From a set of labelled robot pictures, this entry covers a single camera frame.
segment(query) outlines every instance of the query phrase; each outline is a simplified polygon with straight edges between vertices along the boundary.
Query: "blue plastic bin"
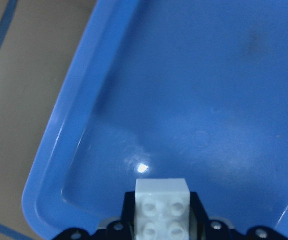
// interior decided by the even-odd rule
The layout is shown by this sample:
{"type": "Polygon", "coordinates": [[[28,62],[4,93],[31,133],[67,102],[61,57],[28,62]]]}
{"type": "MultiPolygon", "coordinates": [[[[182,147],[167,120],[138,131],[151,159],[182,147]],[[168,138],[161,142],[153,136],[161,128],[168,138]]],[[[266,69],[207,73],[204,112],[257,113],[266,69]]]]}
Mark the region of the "blue plastic bin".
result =
{"type": "Polygon", "coordinates": [[[288,237],[288,0],[100,0],[23,194],[51,239],[186,178],[210,216],[288,237]]]}

